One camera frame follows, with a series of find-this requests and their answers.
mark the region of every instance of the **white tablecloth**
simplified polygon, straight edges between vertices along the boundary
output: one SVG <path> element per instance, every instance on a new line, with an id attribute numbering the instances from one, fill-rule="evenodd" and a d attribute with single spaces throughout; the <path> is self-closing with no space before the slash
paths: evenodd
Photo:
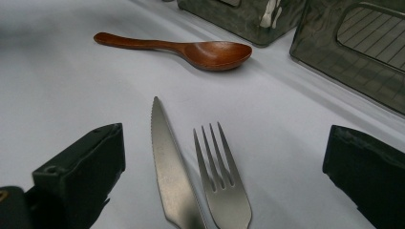
<path id="1" fill-rule="evenodd" d="M 0 186 L 31 172 L 94 128 L 121 122 L 127 170 L 93 226 L 175 228 L 160 203 L 150 120 L 164 106 L 203 215 L 192 131 L 220 121 L 251 203 L 250 228 L 373 228 L 322 173 L 330 126 L 405 151 L 405 119 L 291 60 L 294 31 L 255 48 L 242 67 L 195 69 L 171 52 L 98 45 L 106 31 L 178 42 L 244 39 L 176 2 L 12 0 L 0 7 Z"/>

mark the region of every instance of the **brown spoon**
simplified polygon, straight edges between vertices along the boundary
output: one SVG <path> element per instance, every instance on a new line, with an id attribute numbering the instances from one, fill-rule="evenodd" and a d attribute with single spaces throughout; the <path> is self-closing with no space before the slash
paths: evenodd
<path id="1" fill-rule="evenodd" d="M 198 43 L 175 43 L 159 40 L 137 40 L 100 32 L 95 35 L 98 44 L 123 49 L 163 49 L 178 53 L 196 68 L 223 71 L 236 68 L 252 54 L 252 49 L 243 44 L 212 41 Z"/>

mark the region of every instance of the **knife blade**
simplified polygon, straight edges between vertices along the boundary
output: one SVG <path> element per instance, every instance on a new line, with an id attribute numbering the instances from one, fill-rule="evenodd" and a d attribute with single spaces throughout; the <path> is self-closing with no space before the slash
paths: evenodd
<path id="1" fill-rule="evenodd" d="M 160 199 L 166 219 L 181 229 L 206 228 L 176 141 L 157 97 L 152 107 L 151 132 Z"/>

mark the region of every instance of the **metal fork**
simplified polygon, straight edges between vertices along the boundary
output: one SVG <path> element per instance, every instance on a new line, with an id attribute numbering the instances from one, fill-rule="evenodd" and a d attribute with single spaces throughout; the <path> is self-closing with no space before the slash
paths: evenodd
<path id="1" fill-rule="evenodd" d="M 199 161 L 202 184 L 205 190 L 205 196 L 208 201 L 208 206 L 211 211 L 212 218 L 214 219 L 217 226 L 221 229 L 246 229 L 248 224 L 250 223 L 251 209 L 246 196 L 244 185 L 242 184 L 235 161 L 225 139 L 224 131 L 221 127 L 221 124 L 218 122 L 218 128 L 223 142 L 224 154 L 229 167 L 229 172 L 224 166 L 224 161 L 221 157 L 221 153 L 217 144 L 217 140 L 215 139 L 214 131 L 212 130 L 211 124 L 209 124 L 209 128 L 211 130 L 212 141 L 214 143 L 214 148 L 221 171 L 221 175 L 219 175 L 214 164 L 214 159 L 211 155 L 211 151 L 209 150 L 205 131 L 202 127 L 205 149 L 211 167 L 212 182 L 206 170 L 202 149 L 200 147 L 195 129 L 194 141 L 196 144 L 197 159 Z"/>

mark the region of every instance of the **spoon handle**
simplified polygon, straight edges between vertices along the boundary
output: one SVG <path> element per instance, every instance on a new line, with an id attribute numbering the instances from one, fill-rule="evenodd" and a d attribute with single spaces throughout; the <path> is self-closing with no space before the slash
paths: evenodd
<path id="1" fill-rule="evenodd" d="M 160 40 L 139 40 L 117 36 L 107 32 L 99 32 L 95 35 L 94 40 L 98 44 L 132 50 L 165 49 L 177 52 L 182 47 L 182 43 Z"/>

